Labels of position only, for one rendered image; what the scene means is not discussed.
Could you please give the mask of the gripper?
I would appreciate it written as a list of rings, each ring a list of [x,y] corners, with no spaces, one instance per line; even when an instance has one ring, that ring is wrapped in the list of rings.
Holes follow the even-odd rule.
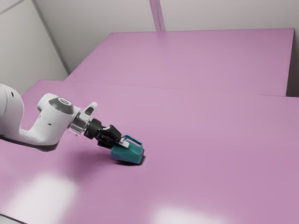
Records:
[[[84,132],[88,139],[96,139],[100,147],[111,149],[114,144],[122,147],[129,147],[129,143],[121,136],[121,132],[113,125],[103,126],[102,122],[92,119]]]

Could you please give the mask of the teal faceted mug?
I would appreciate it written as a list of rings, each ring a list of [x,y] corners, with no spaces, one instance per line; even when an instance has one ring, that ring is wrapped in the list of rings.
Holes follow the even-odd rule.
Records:
[[[114,160],[140,164],[143,159],[144,148],[140,141],[124,135],[119,143],[114,144],[111,156]]]

